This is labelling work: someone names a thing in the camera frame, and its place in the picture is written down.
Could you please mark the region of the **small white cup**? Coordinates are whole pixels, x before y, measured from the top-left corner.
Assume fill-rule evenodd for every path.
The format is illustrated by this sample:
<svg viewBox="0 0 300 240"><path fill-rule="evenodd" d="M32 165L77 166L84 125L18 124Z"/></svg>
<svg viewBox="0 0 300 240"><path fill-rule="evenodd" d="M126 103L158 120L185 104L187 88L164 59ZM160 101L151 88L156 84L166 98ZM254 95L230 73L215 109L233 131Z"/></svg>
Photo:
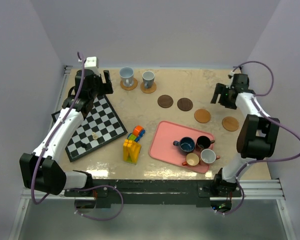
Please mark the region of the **small white cup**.
<svg viewBox="0 0 300 240"><path fill-rule="evenodd" d="M155 80L155 74L152 71L145 71L142 74L143 85L145 89L150 89Z"/></svg>

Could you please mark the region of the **dark wooden coaster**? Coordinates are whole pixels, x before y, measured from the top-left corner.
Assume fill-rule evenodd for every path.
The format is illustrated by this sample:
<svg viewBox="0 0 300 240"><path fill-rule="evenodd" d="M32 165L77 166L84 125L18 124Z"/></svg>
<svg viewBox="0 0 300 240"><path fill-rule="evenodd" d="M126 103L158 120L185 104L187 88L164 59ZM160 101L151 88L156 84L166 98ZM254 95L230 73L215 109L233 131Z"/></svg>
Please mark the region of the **dark wooden coaster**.
<svg viewBox="0 0 300 240"><path fill-rule="evenodd" d="M164 94L158 97L157 103L162 108L170 108L173 105L174 100L170 95Z"/></svg>
<svg viewBox="0 0 300 240"><path fill-rule="evenodd" d="M186 97L180 98L177 101L177 107L184 112L188 112L193 108L193 102Z"/></svg>

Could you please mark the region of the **woven rattan coaster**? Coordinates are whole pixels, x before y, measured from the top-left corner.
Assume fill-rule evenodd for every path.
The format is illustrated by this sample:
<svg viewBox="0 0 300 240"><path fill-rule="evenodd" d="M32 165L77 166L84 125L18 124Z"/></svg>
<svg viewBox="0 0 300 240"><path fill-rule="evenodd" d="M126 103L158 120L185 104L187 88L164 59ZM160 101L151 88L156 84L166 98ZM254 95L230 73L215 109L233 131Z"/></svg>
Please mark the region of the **woven rattan coaster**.
<svg viewBox="0 0 300 240"><path fill-rule="evenodd" d="M125 91L134 90L138 86L138 80L134 77L133 78L133 85L132 86L125 86L123 81L120 81L120 87Z"/></svg>
<svg viewBox="0 0 300 240"><path fill-rule="evenodd" d="M211 114L208 110L201 108L195 111L194 118L197 122L205 124L211 120Z"/></svg>
<svg viewBox="0 0 300 240"><path fill-rule="evenodd" d="M226 116L222 119L222 126L225 130L229 132L235 132L239 129L239 121L232 117L232 116Z"/></svg>
<svg viewBox="0 0 300 240"><path fill-rule="evenodd" d="M154 82L150 88L145 88L145 83L142 82L141 85L140 85L140 89L145 94L151 94L151 93L154 93L157 90L157 85Z"/></svg>

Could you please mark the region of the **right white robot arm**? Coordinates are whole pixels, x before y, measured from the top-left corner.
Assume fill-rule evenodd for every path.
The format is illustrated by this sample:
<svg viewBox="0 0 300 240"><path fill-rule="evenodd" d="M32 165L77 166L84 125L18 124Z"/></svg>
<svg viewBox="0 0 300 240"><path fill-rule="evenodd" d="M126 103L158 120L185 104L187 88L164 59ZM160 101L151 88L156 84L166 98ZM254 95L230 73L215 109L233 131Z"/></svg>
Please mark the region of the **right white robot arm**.
<svg viewBox="0 0 300 240"><path fill-rule="evenodd" d="M261 161L273 155L279 126L272 123L279 119L264 112L249 89L249 77L242 73L229 74L230 85L217 83L211 100L225 108L239 109L245 117L236 142L237 155L231 163L221 168L210 185L213 196L223 197L239 187L239 180L253 161Z"/></svg>

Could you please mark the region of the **dark blue cup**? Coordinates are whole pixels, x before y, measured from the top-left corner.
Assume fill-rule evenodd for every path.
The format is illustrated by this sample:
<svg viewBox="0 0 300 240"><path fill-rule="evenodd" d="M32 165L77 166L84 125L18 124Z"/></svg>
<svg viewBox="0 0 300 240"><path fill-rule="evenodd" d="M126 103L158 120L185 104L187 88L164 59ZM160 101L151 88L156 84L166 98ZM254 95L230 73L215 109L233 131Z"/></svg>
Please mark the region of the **dark blue cup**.
<svg viewBox="0 0 300 240"><path fill-rule="evenodd" d="M183 137L179 141L173 141L172 144L184 154L192 153L196 147L196 143L191 137Z"/></svg>

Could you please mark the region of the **pink tray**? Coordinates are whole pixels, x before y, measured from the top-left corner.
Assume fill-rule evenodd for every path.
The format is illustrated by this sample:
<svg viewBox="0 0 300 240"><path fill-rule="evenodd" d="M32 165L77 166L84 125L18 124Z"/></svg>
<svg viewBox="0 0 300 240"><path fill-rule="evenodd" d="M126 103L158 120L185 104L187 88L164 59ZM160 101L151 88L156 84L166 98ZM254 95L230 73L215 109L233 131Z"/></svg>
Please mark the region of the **pink tray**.
<svg viewBox="0 0 300 240"><path fill-rule="evenodd" d="M210 168L209 165L203 163L196 166L182 165L186 161L186 155L173 145L173 141L179 141L183 137L190 137L196 141L200 136L206 136L210 140L215 139L209 132L163 120L157 126L148 153L154 159L205 174Z"/></svg>

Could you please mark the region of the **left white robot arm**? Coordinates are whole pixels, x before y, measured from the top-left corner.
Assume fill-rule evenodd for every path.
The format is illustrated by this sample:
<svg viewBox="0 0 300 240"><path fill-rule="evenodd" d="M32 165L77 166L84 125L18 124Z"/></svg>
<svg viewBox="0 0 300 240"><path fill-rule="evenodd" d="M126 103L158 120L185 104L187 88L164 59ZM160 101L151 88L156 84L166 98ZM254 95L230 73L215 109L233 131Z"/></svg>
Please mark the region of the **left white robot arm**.
<svg viewBox="0 0 300 240"><path fill-rule="evenodd" d="M93 70L78 70L75 85L70 88L62 104L59 117L48 135L32 153L23 153L19 159L24 186L46 194L58 195L63 190L76 189L82 196L94 190L91 176L84 171L64 172L58 164L62 152L77 128L92 110L98 96L114 92L110 72L104 76Z"/></svg>

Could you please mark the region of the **large light blue cup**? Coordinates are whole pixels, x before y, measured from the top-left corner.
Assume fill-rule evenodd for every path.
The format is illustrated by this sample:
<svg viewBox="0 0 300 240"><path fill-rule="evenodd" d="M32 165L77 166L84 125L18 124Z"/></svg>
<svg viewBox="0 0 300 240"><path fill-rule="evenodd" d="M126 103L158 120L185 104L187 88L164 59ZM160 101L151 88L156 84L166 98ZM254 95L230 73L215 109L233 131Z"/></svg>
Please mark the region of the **large light blue cup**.
<svg viewBox="0 0 300 240"><path fill-rule="evenodd" d="M123 67L119 70L121 81L125 87L131 87L134 84L134 70L131 67Z"/></svg>

